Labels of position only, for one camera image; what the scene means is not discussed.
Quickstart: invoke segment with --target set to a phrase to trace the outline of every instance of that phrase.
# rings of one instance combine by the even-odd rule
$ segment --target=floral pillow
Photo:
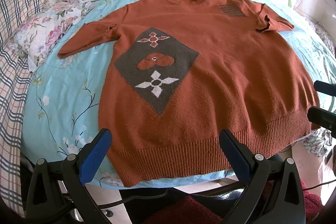
[[[77,24],[94,8],[82,0],[49,0],[41,13],[28,17],[9,40],[19,57],[28,58],[34,72],[71,25]]]

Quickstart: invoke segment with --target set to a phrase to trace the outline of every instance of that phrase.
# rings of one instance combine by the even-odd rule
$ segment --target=blue gripper pad
[[[102,129],[91,143],[78,153],[79,180],[84,185],[91,182],[112,143],[110,130]]]

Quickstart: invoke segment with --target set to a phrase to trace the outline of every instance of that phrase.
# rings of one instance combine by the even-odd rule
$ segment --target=dark red fuzzy cloth
[[[222,218],[187,196],[158,211],[142,224],[219,224]]]
[[[302,180],[301,184],[302,188],[305,189],[306,185]],[[272,186],[270,183],[268,186],[269,187],[265,187],[263,196],[270,192]],[[306,221],[307,223],[310,223],[322,210],[323,205],[321,198],[316,194],[304,191],[303,196],[306,209]],[[154,213],[142,224],[219,224],[221,220],[221,217],[188,196],[177,203]]]

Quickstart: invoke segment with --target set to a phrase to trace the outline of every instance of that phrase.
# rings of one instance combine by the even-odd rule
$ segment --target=striped bedding
[[[6,41],[22,21],[40,12],[45,1],[0,0],[0,195],[21,215],[21,130],[31,73],[27,61],[12,53]]]

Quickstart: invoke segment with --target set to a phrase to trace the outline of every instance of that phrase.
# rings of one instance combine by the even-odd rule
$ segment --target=sweater sleeve
[[[251,0],[240,0],[241,5],[246,5],[257,17],[256,30],[265,31],[292,31],[294,25],[288,20],[279,16],[267,4],[254,2]]]
[[[98,21],[84,23],[79,31],[62,46],[58,57],[66,58],[99,44],[118,40],[118,28],[124,22],[127,11],[126,5]]]

